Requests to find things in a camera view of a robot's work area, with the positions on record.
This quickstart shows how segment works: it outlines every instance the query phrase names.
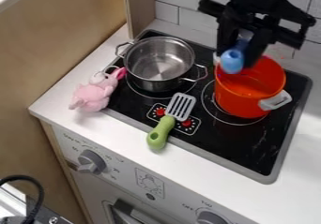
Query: black cooktop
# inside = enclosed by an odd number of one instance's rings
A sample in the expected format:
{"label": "black cooktop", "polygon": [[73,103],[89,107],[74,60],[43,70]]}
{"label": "black cooktop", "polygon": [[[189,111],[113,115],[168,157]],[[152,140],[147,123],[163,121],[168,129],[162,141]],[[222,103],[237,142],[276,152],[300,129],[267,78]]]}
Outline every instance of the black cooktop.
{"label": "black cooktop", "polygon": [[[169,35],[148,30],[142,33],[140,39],[155,36]],[[265,117],[238,118],[222,110],[213,97],[214,50],[187,42],[195,51],[196,63],[208,67],[206,79],[197,84],[187,82],[177,90],[161,94],[143,91],[124,79],[103,112],[148,132],[160,120],[158,109],[165,108],[175,92],[195,96],[197,102],[191,112],[191,120],[188,123],[176,123],[169,142],[263,184],[274,182],[310,93],[312,81],[286,71],[284,89],[292,96],[291,103]],[[112,65],[123,67],[123,60],[117,59]],[[193,69],[191,78],[202,75],[202,70],[197,67]]]}

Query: blue object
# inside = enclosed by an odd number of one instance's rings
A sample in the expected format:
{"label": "blue object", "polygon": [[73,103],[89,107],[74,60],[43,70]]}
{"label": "blue object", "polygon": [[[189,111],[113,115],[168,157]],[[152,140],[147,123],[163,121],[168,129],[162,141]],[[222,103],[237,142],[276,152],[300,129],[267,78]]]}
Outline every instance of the blue object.
{"label": "blue object", "polygon": [[225,51],[221,56],[222,70],[228,74],[237,74],[244,67],[244,54],[243,51],[248,45],[248,41],[239,39],[237,45]]}

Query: oven handle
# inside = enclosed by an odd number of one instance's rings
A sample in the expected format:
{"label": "oven handle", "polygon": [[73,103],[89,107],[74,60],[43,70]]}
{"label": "oven handle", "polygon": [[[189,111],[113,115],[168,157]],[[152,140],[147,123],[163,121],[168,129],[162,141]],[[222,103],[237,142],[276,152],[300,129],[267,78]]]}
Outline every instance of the oven handle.
{"label": "oven handle", "polygon": [[121,200],[117,200],[114,205],[115,212],[124,218],[124,221],[128,224],[161,224],[152,217],[136,210],[128,203]]}

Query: spatula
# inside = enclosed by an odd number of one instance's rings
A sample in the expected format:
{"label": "spatula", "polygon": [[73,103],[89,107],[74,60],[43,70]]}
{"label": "spatula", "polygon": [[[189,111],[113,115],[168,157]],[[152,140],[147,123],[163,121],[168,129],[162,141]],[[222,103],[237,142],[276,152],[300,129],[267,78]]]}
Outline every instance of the spatula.
{"label": "spatula", "polygon": [[176,120],[186,121],[196,103],[196,98],[183,93],[175,93],[168,104],[165,115],[157,126],[148,133],[147,143],[153,150],[164,148],[169,132],[174,128]]}

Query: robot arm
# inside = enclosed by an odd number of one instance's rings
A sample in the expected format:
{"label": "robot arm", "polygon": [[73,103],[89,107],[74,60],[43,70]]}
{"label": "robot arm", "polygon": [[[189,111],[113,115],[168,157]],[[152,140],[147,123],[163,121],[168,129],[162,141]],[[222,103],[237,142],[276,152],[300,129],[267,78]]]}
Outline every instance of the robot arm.
{"label": "robot arm", "polygon": [[[251,67],[260,58],[268,44],[279,41],[300,49],[308,28],[315,18],[287,0],[230,0],[226,5],[212,0],[201,0],[199,10],[218,19],[217,55],[233,48],[240,29],[253,33],[244,50],[244,67]],[[300,24],[297,32],[279,26],[281,20]]]}

